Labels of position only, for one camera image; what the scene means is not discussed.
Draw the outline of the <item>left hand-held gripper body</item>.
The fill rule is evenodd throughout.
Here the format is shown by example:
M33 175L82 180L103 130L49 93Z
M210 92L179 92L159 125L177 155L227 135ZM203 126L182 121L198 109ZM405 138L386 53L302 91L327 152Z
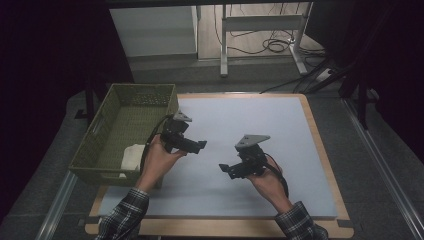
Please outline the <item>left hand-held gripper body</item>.
M173 149L190 152L190 141L184 137L192 119L181 110L167 118L163 125L161 140L165 143L165 150L171 153Z

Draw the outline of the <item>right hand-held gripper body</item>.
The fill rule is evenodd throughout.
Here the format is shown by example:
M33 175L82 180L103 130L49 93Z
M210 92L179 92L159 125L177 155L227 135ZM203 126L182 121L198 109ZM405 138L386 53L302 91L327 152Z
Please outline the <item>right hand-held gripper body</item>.
M240 169L248 170L249 175L260 176L264 173L267 158L259 144L269 139L269 135L248 134L241 138L241 140L235 145L238 156L241 158L241 162L239 164L241 164L242 167Z

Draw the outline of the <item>green woven basket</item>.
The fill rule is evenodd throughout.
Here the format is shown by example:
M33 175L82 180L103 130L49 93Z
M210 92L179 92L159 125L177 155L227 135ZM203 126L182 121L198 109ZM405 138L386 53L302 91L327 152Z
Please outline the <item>green woven basket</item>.
M145 144L160 120L178 108L173 84L112 85L69 170L91 185L134 185L140 172L121 167L125 149Z

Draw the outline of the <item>cream printed cloth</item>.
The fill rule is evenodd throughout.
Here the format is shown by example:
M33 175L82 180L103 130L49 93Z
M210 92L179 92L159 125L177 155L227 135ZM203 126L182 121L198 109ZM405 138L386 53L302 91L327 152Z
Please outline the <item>cream printed cloth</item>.
M134 144L126 147L121 161L122 170L132 170L140 174L141 159L144 153L145 146Z

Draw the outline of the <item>person's right hand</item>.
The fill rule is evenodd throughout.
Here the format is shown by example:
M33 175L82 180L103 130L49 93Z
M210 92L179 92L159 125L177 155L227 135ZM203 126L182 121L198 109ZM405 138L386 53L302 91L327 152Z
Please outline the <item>person's right hand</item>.
M280 179L270 169L266 169L260 176L249 175L247 179L258 193L275 208L278 214L287 213L293 208Z

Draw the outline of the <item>person's left hand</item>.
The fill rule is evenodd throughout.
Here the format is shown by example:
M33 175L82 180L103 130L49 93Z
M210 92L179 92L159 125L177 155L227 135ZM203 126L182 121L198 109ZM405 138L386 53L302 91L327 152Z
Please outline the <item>person's left hand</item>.
M155 135L149 146L141 176L137 180L135 187L149 193L175 163L186 155L187 153L181 150L168 153L163 146L160 135Z

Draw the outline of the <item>light grey foam mat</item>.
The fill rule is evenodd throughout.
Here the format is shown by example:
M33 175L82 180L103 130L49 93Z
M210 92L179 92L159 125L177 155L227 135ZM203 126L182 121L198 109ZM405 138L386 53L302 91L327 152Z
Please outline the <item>light grey foam mat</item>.
M148 218L268 218L275 210L246 179L232 180L220 169L241 161L235 145L248 135L267 135L260 147L283 169L289 198L301 201L314 217L337 216L306 114L299 97L181 98L192 122L188 139L205 140L150 193Z

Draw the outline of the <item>black stand leg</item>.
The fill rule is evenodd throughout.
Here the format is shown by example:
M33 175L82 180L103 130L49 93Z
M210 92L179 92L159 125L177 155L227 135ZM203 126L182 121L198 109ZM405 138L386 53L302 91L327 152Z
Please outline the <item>black stand leg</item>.
M94 87L90 78L85 81L85 103L86 109L78 109L75 119L86 119L90 124L94 118Z

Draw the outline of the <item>white cabinet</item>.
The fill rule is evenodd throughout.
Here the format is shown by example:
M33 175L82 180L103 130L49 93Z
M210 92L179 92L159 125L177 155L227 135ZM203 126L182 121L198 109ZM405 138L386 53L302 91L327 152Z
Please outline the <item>white cabinet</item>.
M198 52L195 6L111 9L110 14L127 57Z

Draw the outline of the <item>white power strip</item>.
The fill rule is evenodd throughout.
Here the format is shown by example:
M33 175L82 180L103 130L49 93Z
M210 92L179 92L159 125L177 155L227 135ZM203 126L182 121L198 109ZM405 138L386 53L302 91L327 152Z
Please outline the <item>white power strip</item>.
M326 68L316 77L316 81L322 82L326 80L327 78L329 78L333 73L334 73L333 69Z

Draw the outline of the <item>metal floor rail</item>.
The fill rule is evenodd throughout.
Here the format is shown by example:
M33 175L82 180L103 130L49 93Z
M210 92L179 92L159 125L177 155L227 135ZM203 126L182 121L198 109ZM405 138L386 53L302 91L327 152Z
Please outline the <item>metal floor rail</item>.
M402 217L410 229L415 240L424 240L424 221L421 219L418 211L412 201L402 189L392 170L390 169L382 152L372 138L370 132L366 130L357 119L357 111L350 100L342 99L342 104L358 132L359 137L364 143L371 159L373 160L386 188L390 192L395 204L397 205Z
M40 226L35 240L52 240L76 181L77 177L70 171L67 171L44 221Z

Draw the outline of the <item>white desk frame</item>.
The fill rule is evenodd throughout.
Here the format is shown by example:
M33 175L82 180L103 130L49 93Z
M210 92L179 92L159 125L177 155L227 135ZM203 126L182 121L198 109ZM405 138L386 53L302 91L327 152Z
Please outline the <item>white desk frame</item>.
M307 74L307 69L300 56L300 43L304 35L312 5L312 2L308 2L306 9L299 14L247 17L227 17L226 5L223 5L221 21L220 75L222 77L228 76L228 47L226 43L228 32L293 30L296 32L296 35L289 41L289 50L299 74L305 76Z

